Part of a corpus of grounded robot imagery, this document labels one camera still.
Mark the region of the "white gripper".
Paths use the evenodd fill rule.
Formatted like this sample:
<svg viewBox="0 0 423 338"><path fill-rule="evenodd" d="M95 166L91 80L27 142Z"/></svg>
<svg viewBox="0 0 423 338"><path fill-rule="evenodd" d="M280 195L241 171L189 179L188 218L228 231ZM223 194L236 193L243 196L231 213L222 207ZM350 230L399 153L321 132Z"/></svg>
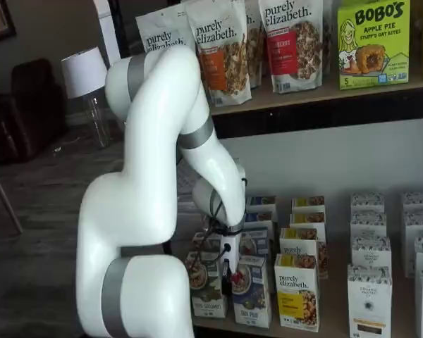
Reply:
<svg viewBox="0 0 423 338"><path fill-rule="evenodd" d="M223 256L221 257L221 263L223 264L222 292L225 295L232 294L231 271L236 271L238 267L240 239L241 233L221 237L221 250L223 251Z"/></svg>

